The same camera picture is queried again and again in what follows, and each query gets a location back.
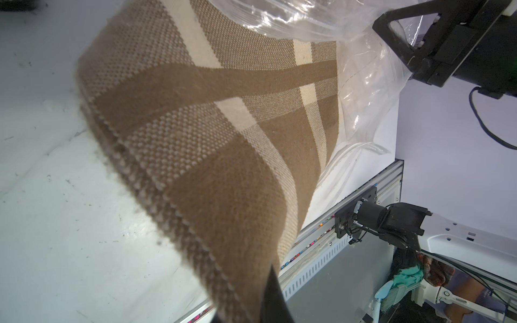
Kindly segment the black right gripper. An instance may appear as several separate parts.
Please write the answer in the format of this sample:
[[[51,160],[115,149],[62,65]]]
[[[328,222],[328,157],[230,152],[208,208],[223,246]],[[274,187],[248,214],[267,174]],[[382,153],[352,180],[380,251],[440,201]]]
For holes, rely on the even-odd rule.
[[[417,44],[392,28],[426,15],[435,19]],[[419,82],[443,87],[457,78],[486,96],[516,95],[515,1],[427,1],[387,11],[372,28]]]

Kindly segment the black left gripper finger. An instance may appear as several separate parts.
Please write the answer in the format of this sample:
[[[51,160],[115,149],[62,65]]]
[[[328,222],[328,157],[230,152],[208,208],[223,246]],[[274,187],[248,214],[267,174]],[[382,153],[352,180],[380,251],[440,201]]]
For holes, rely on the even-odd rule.
[[[268,274],[263,294],[260,323],[294,323],[273,266]]]

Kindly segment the clear plastic vacuum bag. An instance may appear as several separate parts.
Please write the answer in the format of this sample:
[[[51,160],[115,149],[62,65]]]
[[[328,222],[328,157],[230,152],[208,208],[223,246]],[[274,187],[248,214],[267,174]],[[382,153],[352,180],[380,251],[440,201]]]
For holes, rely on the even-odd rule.
[[[249,30],[278,39],[333,40],[337,50],[342,113],[337,149],[389,150],[374,136],[398,102],[410,72],[372,29],[374,20],[414,1],[213,1],[225,16]]]

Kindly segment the brown beige plaid scarf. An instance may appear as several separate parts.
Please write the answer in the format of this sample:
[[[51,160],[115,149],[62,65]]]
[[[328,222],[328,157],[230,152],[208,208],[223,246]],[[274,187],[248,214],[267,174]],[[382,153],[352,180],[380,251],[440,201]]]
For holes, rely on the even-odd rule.
[[[128,1],[79,58],[105,154],[222,322],[266,314],[339,135],[337,45],[249,30],[208,1]]]

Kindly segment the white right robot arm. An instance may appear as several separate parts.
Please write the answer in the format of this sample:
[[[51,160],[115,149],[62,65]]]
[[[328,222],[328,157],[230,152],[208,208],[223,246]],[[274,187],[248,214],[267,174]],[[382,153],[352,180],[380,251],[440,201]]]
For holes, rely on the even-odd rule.
[[[426,15],[434,16],[432,25],[419,44],[410,44],[398,22]],[[442,87],[456,78],[494,100],[516,95],[515,1],[426,1],[386,11],[372,28],[416,81]],[[423,251],[516,281],[516,238],[440,215],[426,218],[421,227]]]

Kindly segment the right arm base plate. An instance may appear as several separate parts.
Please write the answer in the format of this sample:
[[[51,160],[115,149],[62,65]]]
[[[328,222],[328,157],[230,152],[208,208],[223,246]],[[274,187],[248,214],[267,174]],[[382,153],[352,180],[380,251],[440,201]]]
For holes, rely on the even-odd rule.
[[[362,191],[357,191],[347,197],[345,202],[335,212],[335,233],[338,239],[345,236],[353,237],[358,231],[359,226],[355,224],[359,208],[363,202],[376,202],[377,187],[370,186]]]

